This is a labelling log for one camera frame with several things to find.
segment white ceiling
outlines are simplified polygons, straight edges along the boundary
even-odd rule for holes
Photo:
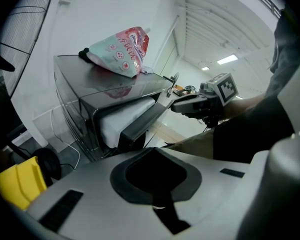
[[[263,20],[238,0],[176,0],[176,3],[180,20],[185,21],[186,61],[198,69],[208,66],[210,70],[205,73],[211,77],[230,72],[243,98],[266,90],[272,75],[269,66],[275,40]],[[239,60],[217,64],[232,54]]]

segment black slot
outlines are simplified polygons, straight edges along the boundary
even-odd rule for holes
[[[147,193],[172,191],[187,178],[187,171],[161,153],[152,151],[133,163],[126,170],[130,184]]]
[[[242,178],[245,175],[244,172],[237,171],[237,170],[231,170],[231,169],[227,169],[227,168],[222,169],[220,171],[220,173],[222,173],[222,174],[228,174],[228,175],[231,175],[231,176],[234,176],[234,177],[238,177],[238,178]]]
[[[83,193],[69,190],[41,219],[45,228],[57,232],[70,215]]]
[[[191,227],[189,223],[179,219],[169,191],[162,189],[154,192],[152,198],[154,213],[172,234],[176,235]]]
[[[118,149],[120,152],[131,151],[135,145],[135,141],[148,130],[148,128],[167,110],[170,108],[173,101],[168,106],[163,106],[156,103],[133,123],[127,126],[120,134]]]

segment gray sleeve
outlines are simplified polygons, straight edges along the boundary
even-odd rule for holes
[[[278,95],[300,65],[300,31],[287,9],[281,12],[274,31],[275,50],[270,71],[273,73],[265,96]]]

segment ceiling light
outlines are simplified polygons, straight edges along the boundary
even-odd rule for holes
[[[229,57],[218,60],[217,63],[219,65],[222,65],[222,64],[225,64],[228,62],[236,61],[237,59],[238,59],[237,56],[233,54],[233,55],[230,55]]]

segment white panel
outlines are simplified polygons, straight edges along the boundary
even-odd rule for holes
[[[166,42],[159,58],[158,61],[154,67],[154,72],[158,75],[161,74],[161,72],[163,71],[170,55],[172,54],[172,51],[175,49],[176,47],[176,42],[174,39],[174,35],[171,34],[168,41]]]
[[[161,76],[166,76],[168,78],[173,77],[172,70],[173,70],[173,66],[177,60],[177,57],[178,57],[177,49],[176,49],[176,47],[174,47],[169,59],[167,60],[165,66],[161,72]]]
[[[148,34],[149,44],[143,63],[146,66],[155,67],[165,43],[178,22],[177,8],[175,7],[175,0],[160,0],[158,5],[146,6],[156,9],[156,14],[152,20],[152,25],[148,26],[151,28],[151,31]],[[143,12],[140,12],[140,15],[135,15],[135,17],[142,19],[145,15]]]
[[[177,85],[182,87],[194,86],[196,90],[199,90],[202,82],[207,82],[211,79],[211,77],[206,74],[206,71],[191,65],[183,59],[174,67],[172,75],[174,76],[177,72],[180,74],[176,82]]]

